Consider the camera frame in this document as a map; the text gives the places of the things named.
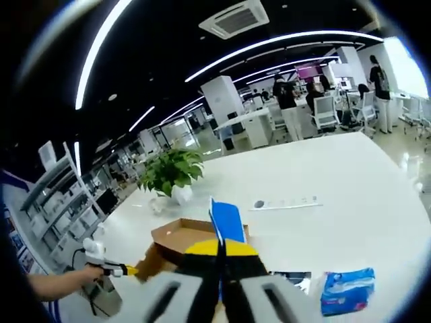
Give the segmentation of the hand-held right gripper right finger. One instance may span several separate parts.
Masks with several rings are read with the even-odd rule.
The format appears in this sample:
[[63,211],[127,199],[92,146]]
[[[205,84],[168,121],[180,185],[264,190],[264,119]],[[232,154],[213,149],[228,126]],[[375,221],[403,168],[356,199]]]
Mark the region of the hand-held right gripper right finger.
[[270,275],[250,245],[225,240],[220,246],[221,293],[229,322],[322,322],[305,292]]

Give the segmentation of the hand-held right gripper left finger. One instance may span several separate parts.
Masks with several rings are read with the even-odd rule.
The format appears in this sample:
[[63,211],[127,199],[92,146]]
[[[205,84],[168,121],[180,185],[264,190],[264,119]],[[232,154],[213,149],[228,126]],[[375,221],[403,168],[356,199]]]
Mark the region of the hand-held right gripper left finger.
[[218,309],[219,275],[215,256],[173,255],[152,244],[136,264],[138,273],[122,279],[117,322],[211,322]]

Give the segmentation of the person's left hand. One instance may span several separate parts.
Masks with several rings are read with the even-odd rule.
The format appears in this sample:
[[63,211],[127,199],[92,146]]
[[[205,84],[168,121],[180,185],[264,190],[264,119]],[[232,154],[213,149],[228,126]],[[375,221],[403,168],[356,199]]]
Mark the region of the person's left hand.
[[81,270],[83,283],[97,281],[104,275],[104,269],[93,264],[86,264]]

